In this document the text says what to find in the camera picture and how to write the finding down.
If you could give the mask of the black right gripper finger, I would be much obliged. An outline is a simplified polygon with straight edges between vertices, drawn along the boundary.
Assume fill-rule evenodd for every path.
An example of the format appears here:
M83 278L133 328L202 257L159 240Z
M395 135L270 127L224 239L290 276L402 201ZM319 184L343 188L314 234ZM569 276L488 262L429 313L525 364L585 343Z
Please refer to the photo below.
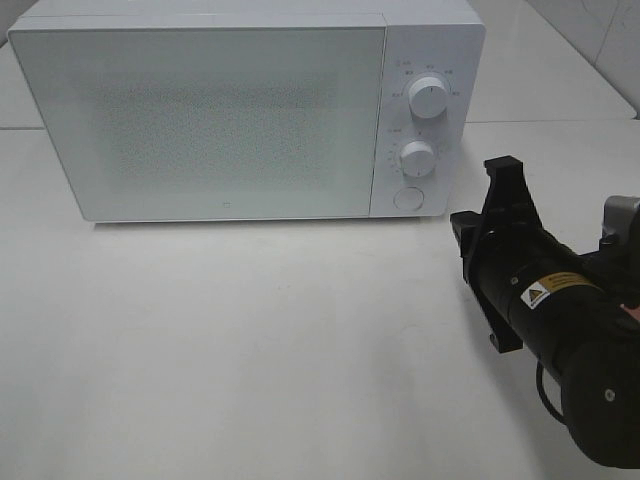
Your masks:
M537 223L538 212L524 176L523 163L513 156L484 162L490 177L482 209L484 223Z
M482 215L466 210L452 213L449 220L460 250L463 279L468 283L471 264L477 246L476 234L481 226Z

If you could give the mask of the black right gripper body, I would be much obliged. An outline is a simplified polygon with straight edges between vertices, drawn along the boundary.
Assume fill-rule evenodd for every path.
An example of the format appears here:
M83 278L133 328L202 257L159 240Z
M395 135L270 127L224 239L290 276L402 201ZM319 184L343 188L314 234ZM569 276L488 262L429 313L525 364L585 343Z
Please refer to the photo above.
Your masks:
M470 220L469 286L498 352L571 354L604 339L604 290L532 202L486 200Z

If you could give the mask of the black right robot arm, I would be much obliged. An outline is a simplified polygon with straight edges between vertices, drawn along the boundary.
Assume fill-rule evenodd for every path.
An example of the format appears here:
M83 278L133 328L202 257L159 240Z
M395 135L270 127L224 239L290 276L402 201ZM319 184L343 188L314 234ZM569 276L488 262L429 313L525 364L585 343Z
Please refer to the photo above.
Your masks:
M639 465L639 201L611 196L595 251L578 254L543 226L520 160L484 164L480 212L450 222L463 277L501 353L536 357L560 388L548 412L606 467Z

